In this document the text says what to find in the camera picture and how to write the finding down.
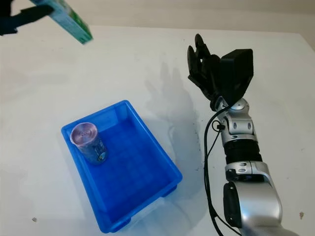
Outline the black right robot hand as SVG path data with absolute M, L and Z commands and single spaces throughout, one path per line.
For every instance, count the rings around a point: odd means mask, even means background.
M 195 49 L 188 47 L 187 60 L 189 75 L 192 81 L 210 101 L 210 107 L 216 110 L 216 102 L 221 96 L 219 85 L 219 68 L 221 59 L 211 54 L 200 34 L 195 36 Z

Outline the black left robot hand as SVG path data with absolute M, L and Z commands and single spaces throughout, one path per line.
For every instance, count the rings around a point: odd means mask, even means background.
M 40 20 L 54 12 L 49 5 L 38 5 L 20 10 L 19 14 L 11 15 L 12 0 L 0 1 L 0 35 L 17 33 L 17 28 Z

